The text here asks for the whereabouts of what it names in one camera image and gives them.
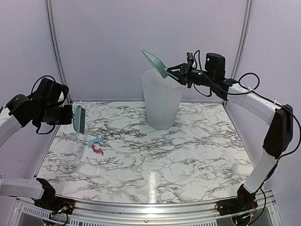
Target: white marble surface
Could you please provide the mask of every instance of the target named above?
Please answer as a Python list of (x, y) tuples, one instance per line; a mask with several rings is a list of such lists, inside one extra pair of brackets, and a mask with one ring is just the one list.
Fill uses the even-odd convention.
[[(57, 194), (105, 202), (195, 202), (236, 195), (253, 169), (221, 104), (181, 103), (174, 126), (164, 131), (147, 125), (144, 102), (80, 104), (85, 135), (61, 126), (38, 175)], [(103, 156), (87, 146), (101, 135), (107, 139), (95, 147)]]

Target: black cable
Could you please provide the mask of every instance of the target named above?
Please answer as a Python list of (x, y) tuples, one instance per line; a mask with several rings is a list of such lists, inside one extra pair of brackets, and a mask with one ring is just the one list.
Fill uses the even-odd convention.
[(55, 78), (52, 77), (51, 75), (44, 75), (44, 76), (40, 77), (38, 80), (36, 80), (36, 82), (34, 83), (34, 85), (33, 85), (33, 87), (32, 87), (31, 94), (33, 93), (33, 89), (34, 89), (34, 87), (36, 86), (36, 84), (38, 83), (38, 81), (40, 81), (42, 78), (46, 78), (46, 77), (52, 78), (52, 80), (53, 80), (54, 82), (56, 82)]
[[(197, 61), (196, 61), (196, 53), (198, 52), (198, 57), (199, 57), (199, 54), (200, 54), (200, 50), (197, 50), (194, 54), (193, 54), (193, 59), (194, 59), (194, 62), (196, 63), (196, 69), (198, 68), (198, 64), (197, 64)], [(197, 88), (196, 88), (196, 85), (195, 84), (193, 84), (193, 87), (194, 87), (194, 89), (199, 93), (199, 94), (201, 94), (201, 95), (203, 95), (203, 96), (205, 96), (205, 97), (211, 97), (212, 96), (212, 91), (211, 91), (211, 89), (209, 89), (210, 90), (210, 93), (209, 93), (209, 95), (205, 95), (205, 94), (203, 94), (203, 93), (201, 93)]]
[(53, 125), (52, 129), (49, 130), (47, 133), (39, 133), (39, 130), (40, 130), (40, 127), (39, 127), (39, 128), (37, 128), (36, 133), (39, 135), (46, 135), (46, 134), (51, 133), (54, 129), (55, 129), (55, 125)]
[(257, 221), (258, 218), (261, 217), (261, 215), (263, 214), (264, 209), (265, 209), (265, 207), (266, 207), (266, 205), (267, 205), (267, 197), (266, 197), (264, 191), (262, 190), (262, 188), (260, 188), (260, 190), (261, 190), (261, 192), (263, 193), (263, 196), (264, 196), (264, 206), (263, 206), (263, 209), (262, 209), (261, 213), (258, 215), (258, 217), (257, 217), (254, 221), (252, 221), (252, 222), (249, 224), (249, 226), (252, 225), (255, 221)]
[(197, 50), (194, 54), (193, 54), (193, 59), (194, 59), (194, 62), (196, 63), (196, 69), (198, 68), (198, 63), (196, 61), (196, 53), (199, 52), (200, 50)]
[(211, 96), (212, 96), (212, 91), (211, 91), (211, 89), (210, 89), (210, 94), (209, 94), (209, 95), (205, 95), (205, 94), (201, 93), (201, 92), (196, 88), (196, 84), (193, 84), (193, 87), (194, 87), (194, 89), (195, 89), (199, 94), (202, 94), (203, 96), (206, 96), (206, 97), (211, 97)]

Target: white wall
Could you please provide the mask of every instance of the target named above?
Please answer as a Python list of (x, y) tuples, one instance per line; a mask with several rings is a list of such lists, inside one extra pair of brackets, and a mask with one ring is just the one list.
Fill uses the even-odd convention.
[[(42, 75), (58, 79), (44, 4), (42, 0), (0, 1), (0, 106), (17, 94), (29, 95)], [(0, 148), (0, 174), (32, 176), (49, 139), (35, 130), (30, 123)], [(14, 200), (0, 197), (1, 226), (6, 225)]]
[[(75, 100), (142, 100), (141, 76), (152, 67), (144, 48), (167, 66), (202, 50), (226, 57), (230, 77), (246, 1), (53, 1), (58, 45)], [(208, 93), (208, 88), (200, 88)], [(182, 100), (220, 101), (186, 89)]]
[[(301, 1), (254, 1), (250, 32), (243, 54), (239, 76), (255, 72), (260, 76), (258, 92), (293, 106), (301, 121)], [(229, 104), (228, 109), (256, 163), (261, 155), (268, 127), (255, 116)], [(294, 139), (287, 152), (296, 147), (299, 139), (294, 124)], [(267, 186), (272, 187), (285, 226), (300, 225), (301, 214), (301, 148), (279, 162)]]

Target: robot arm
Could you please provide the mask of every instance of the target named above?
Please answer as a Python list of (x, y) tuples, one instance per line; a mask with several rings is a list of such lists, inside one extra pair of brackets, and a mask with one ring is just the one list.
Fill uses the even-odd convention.
[(8, 108), (0, 111), (0, 147), (22, 127), (13, 115), (9, 115), (9, 112)]
[[(52, 126), (71, 124), (72, 106), (60, 106), (68, 90), (65, 85), (43, 78), (37, 90), (29, 96), (19, 94), (11, 99), (0, 110), (0, 147), (30, 121), (37, 127), (38, 134), (42, 122)], [(61, 93), (64, 100), (59, 101)], [(49, 210), (60, 210), (64, 202), (74, 203), (74, 200), (55, 196), (55, 189), (41, 178), (7, 178), (0, 174), (0, 195), (29, 197), (35, 200), (36, 206)]]
[(195, 58), (187, 53), (187, 63), (167, 68), (156, 56), (143, 50), (144, 56), (163, 78), (170, 76), (178, 83), (206, 86), (223, 100), (242, 106), (270, 126), (264, 139), (262, 155), (249, 178), (238, 190), (238, 197), (217, 202), (221, 215), (234, 214), (257, 207), (254, 196), (274, 172), (278, 159), (293, 137), (293, 109), (289, 105), (272, 103), (262, 95), (249, 90), (234, 79), (225, 78), (225, 58), (207, 53), (205, 71), (197, 70)]

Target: trash can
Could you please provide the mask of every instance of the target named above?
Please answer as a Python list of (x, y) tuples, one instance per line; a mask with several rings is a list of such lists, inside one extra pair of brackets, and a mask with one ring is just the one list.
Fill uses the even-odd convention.
[(165, 130), (174, 124), (184, 86), (170, 77), (162, 78), (156, 70), (142, 76), (144, 101), (148, 124), (156, 130)]

